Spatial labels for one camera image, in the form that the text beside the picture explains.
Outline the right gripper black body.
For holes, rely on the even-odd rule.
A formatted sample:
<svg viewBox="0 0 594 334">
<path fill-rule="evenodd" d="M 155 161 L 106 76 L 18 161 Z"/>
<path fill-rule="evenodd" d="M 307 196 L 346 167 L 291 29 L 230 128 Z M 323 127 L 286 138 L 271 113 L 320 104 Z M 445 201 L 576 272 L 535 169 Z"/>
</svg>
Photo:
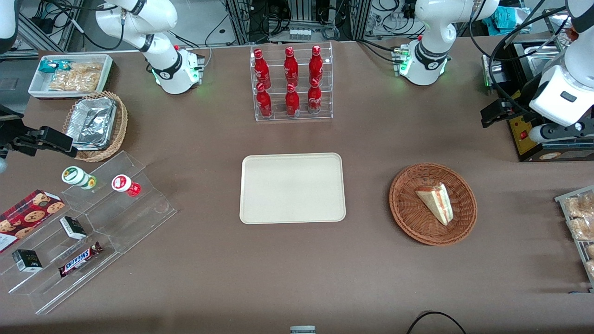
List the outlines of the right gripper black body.
<svg viewBox="0 0 594 334">
<path fill-rule="evenodd" d="M 24 133 L 23 114 L 0 106 L 0 157 L 5 159 L 11 142 Z"/>
</svg>

